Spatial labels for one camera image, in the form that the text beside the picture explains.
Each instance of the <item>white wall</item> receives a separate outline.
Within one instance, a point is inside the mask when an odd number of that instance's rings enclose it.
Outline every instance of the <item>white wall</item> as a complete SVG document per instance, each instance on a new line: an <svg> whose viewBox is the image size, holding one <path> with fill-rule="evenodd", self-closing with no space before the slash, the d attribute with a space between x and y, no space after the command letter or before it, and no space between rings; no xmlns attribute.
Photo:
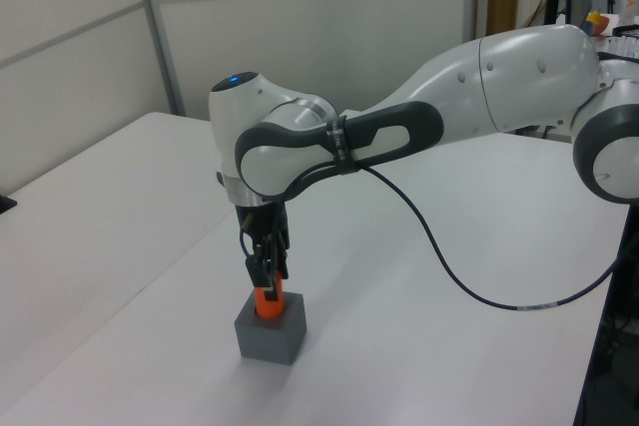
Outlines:
<svg viewBox="0 0 639 426"><path fill-rule="evenodd" d="M168 112L142 0L0 0L0 193Z"/></svg>
<svg viewBox="0 0 639 426"><path fill-rule="evenodd" d="M186 114L259 71L338 110L368 107L462 42L465 0L156 0Z"/></svg>

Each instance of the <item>orange object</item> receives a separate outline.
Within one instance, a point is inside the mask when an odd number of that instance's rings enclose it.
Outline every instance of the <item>orange object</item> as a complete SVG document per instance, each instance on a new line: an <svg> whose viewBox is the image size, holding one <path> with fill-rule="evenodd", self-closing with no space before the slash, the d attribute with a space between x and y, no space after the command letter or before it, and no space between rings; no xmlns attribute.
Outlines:
<svg viewBox="0 0 639 426"><path fill-rule="evenodd" d="M256 288L256 315L262 319L277 318L284 311L284 292L282 290L282 274L277 271L276 273L276 290L278 291L277 301L267 301L264 290L262 288Z"/></svg>

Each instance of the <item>black cable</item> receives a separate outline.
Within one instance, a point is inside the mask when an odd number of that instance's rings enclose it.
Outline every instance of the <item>black cable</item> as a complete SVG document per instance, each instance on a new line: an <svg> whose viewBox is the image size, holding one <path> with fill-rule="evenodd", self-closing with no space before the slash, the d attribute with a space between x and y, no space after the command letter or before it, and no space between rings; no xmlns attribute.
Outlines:
<svg viewBox="0 0 639 426"><path fill-rule="evenodd" d="M240 246L242 247L242 251L244 252L244 255L247 258L249 258L251 257L251 255L249 254L249 251L247 250L247 246L244 244L244 233L245 231L240 228Z"/></svg>
<svg viewBox="0 0 639 426"><path fill-rule="evenodd" d="M590 285L583 288L581 291L571 296L568 296L567 298L563 298L558 301L552 301L549 303L532 304L527 306L515 306L511 304L498 303L496 301L491 301L482 296L479 296L477 293L475 293L470 288L468 288L465 284L463 284L459 278L457 278L457 276L452 272L452 270L448 266L448 263L444 259L443 254L441 253L441 250L439 249L439 246L437 245L437 242L434 236L432 235L432 231L430 231L430 227L428 226L428 223L426 223L426 220L424 219L423 215L417 209L415 204L406 196L406 194L399 189L399 187L397 187L393 182L387 179L384 175L380 174L379 172L376 172L375 170L369 167L361 167L361 169L373 175L374 177L378 178L382 182L384 182L391 190L393 190L396 194L398 194L399 197L410 207L410 209L415 214L415 216L417 216L417 219L419 219L419 222L421 223L421 226L423 226L423 229L425 230L426 234L428 235L428 239L430 240L430 243L432 244L432 248L434 249L435 253L437 254L437 257L439 258L439 261L441 262L443 269L445 269L446 273L448 273L448 276L450 276L450 278L457 284L457 286L459 286L461 289L463 289L466 293L468 293L470 296L475 298L477 301L481 301L482 303L487 304L489 306L493 306L495 308L507 309L511 311L531 311L531 310L537 310L537 309L555 308L557 306L570 303L574 301L575 299L578 299L584 296L585 294L588 294L590 291L592 291L597 286L599 286L610 275L610 273L612 273L615 269L619 267L620 264L622 264L623 262L622 260L626 258L626 256L628 255L628 252L632 251L635 247L635 244L639 241L639 233L637 233L635 234L635 236L632 237L632 239L630 239L630 241L628 241L624 250L615 258L612 264L608 266L608 268L603 272L601 276L599 276L595 281L593 281Z"/></svg>

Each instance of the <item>cable clip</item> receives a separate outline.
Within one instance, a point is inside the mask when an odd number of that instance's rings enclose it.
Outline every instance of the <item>cable clip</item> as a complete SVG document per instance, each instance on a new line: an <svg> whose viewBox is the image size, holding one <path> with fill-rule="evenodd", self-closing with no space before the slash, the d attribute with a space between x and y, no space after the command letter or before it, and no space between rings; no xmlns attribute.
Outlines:
<svg viewBox="0 0 639 426"><path fill-rule="evenodd" d="M345 116L341 116L337 120L326 122L326 134L328 135L329 147L332 152L335 167L340 175L352 174L359 170L355 166L355 160L352 157L348 142L346 141L346 133L344 130L345 122Z"/></svg>

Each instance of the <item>white table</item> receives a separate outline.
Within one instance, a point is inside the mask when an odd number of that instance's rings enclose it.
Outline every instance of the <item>white table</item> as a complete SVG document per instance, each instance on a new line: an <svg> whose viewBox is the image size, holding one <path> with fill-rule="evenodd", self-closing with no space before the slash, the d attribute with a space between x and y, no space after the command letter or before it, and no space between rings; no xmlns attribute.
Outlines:
<svg viewBox="0 0 639 426"><path fill-rule="evenodd" d="M190 138L208 135L183 122ZM380 170L415 200L463 281L516 304L590 283L627 212L585 189L565 144L496 135ZM552 310L484 306L366 173L313 186L289 220L286 288L305 295L309 325L292 367L240 357L233 321L251 286L230 214L0 425L572 424L607 282Z"/></svg>
<svg viewBox="0 0 639 426"><path fill-rule="evenodd" d="M232 207L211 126L150 114L11 196L0 215L0 413Z"/></svg>

